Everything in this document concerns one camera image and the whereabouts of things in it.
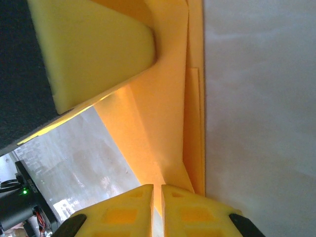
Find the black rubber edge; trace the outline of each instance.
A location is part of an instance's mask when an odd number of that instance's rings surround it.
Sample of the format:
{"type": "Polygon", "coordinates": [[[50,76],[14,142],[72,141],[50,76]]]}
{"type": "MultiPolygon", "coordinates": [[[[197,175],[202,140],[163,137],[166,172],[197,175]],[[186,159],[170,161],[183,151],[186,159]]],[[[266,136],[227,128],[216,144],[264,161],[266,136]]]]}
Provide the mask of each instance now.
{"type": "Polygon", "coordinates": [[[235,213],[230,214],[229,218],[243,237],[265,237],[248,218],[235,213]]]}
{"type": "Polygon", "coordinates": [[[75,237],[86,219],[87,216],[84,214],[67,219],[51,237],[75,237]]]}

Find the yellow foam padding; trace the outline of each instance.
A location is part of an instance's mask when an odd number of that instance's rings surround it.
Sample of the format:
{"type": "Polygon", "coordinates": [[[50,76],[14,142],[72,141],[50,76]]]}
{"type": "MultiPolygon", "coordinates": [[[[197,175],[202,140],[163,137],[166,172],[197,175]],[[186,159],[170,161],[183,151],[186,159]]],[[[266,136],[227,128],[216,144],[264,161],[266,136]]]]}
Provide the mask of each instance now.
{"type": "Polygon", "coordinates": [[[241,211],[175,186],[161,189],[165,237],[242,237],[229,218],[241,211]]]}
{"type": "Polygon", "coordinates": [[[28,0],[57,112],[122,84],[150,67],[145,24],[90,0],[28,0]]]}
{"type": "Polygon", "coordinates": [[[74,213],[87,216],[76,237],[151,237],[153,190],[143,185],[74,213]]]}

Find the yellow foam pad with square cutouts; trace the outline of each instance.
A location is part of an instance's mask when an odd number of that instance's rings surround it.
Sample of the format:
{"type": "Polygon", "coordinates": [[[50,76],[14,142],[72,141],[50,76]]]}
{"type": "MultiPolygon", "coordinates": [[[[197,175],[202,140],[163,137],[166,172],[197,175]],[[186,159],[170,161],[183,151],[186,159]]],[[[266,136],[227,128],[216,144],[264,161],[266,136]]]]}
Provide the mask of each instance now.
{"type": "Polygon", "coordinates": [[[229,218],[239,210],[175,186],[161,190],[165,237],[242,237],[229,218]]]}
{"type": "Polygon", "coordinates": [[[76,237],[151,237],[153,190],[142,185],[76,212],[87,217],[76,237]]]}

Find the black fabric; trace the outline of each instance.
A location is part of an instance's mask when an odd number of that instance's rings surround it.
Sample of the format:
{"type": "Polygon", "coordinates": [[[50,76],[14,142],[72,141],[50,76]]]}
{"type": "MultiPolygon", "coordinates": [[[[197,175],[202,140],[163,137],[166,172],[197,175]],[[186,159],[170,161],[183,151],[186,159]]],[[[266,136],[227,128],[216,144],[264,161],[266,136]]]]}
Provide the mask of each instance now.
{"type": "Polygon", "coordinates": [[[0,155],[57,116],[27,1],[0,0],[0,155]]]}

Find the square cutout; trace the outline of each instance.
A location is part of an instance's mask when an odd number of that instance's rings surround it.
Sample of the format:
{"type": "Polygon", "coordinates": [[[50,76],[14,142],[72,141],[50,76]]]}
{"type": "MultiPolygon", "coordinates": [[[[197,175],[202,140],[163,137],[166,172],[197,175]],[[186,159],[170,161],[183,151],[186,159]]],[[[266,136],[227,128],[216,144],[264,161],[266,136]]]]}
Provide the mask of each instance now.
{"type": "Polygon", "coordinates": [[[137,209],[110,209],[103,218],[106,224],[132,224],[135,222],[137,209]]]}
{"type": "Polygon", "coordinates": [[[184,222],[214,221],[214,217],[203,207],[183,207],[180,210],[181,219],[184,222]]]}

